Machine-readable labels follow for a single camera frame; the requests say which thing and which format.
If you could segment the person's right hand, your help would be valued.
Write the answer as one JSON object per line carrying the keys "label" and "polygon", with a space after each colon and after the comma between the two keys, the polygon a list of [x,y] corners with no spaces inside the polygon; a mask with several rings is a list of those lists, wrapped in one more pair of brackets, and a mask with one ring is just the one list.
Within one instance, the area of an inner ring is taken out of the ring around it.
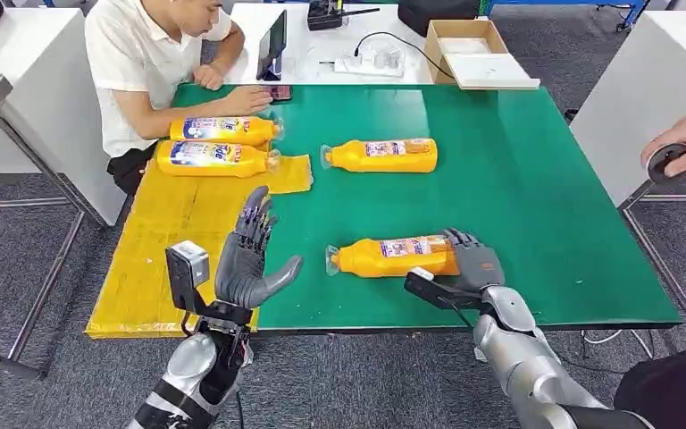
{"label": "person's right hand", "polygon": [[272,95],[261,86],[238,86],[221,100],[222,115],[253,115],[272,103]]}

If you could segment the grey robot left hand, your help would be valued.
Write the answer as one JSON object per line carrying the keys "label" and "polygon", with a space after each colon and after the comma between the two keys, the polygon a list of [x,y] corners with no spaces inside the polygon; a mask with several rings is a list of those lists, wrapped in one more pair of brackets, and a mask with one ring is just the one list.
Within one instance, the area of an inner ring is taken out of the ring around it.
{"label": "grey robot left hand", "polygon": [[272,200],[265,185],[253,190],[227,235],[216,270],[216,298],[238,307],[260,307],[290,285],[299,275],[304,259],[294,255],[282,268],[266,274],[265,252],[278,218],[270,215]]}

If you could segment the person's left hand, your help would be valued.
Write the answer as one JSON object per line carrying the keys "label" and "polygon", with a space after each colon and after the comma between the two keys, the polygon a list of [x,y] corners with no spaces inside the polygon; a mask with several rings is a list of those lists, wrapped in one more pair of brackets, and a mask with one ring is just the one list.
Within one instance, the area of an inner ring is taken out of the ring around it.
{"label": "person's left hand", "polygon": [[223,75],[213,64],[202,64],[193,71],[193,82],[202,88],[217,90],[223,84]]}

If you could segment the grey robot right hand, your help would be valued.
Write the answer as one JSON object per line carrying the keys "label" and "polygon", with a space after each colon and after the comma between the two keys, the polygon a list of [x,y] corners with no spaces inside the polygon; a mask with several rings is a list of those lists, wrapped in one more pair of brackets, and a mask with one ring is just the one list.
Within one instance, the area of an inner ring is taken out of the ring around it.
{"label": "grey robot right hand", "polygon": [[442,233],[454,251],[459,272],[454,285],[458,289],[481,292],[489,286],[506,285],[505,273],[493,248],[480,242],[471,233],[456,228],[446,228]]}

